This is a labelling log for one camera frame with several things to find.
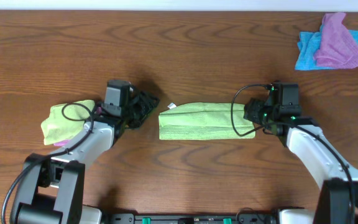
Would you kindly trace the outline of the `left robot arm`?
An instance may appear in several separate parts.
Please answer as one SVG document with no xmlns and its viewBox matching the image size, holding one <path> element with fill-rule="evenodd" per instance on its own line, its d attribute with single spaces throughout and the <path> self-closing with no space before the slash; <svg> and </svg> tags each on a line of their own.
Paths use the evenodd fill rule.
<svg viewBox="0 0 358 224">
<path fill-rule="evenodd" d="M 65 146 L 26 158 L 6 195 L 15 196 L 9 217 L 3 202 L 2 223 L 102 223 L 102 211 L 83 203 L 85 171 L 125 130 L 141 127 L 159 102 L 134 86 L 108 88 L 104 102 L 85 109 L 83 130 Z"/>
</svg>

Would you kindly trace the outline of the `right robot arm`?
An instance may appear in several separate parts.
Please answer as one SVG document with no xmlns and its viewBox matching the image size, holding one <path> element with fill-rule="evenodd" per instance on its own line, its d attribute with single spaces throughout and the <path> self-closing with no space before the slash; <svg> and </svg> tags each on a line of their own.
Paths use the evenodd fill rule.
<svg viewBox="0 0 358 224">
<path fill-rule="evenodd" d="M 343 158 L 310 117 L 295 103 L 251 99 L 244 118 L 277 136 L 308 169 L 320 193 L 314 212 L 300 208 L 278 211 L 278 223 L 358 223 L 358 169 Z"/>
</svg>

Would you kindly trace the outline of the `green microfibre cloth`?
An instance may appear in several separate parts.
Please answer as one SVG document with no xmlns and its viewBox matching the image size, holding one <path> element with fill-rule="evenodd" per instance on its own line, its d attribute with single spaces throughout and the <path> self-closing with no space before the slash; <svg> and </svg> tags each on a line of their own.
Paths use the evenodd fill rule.
<svg viewBox="0 0 358 224">
<path fill-rule="evenodd" d="M 161 112 L 158 116 L 161 140 L 239 139 L 254 129 L 243 118 L 244 105 L 229 103 L 187 103 Z"/>
</svg>

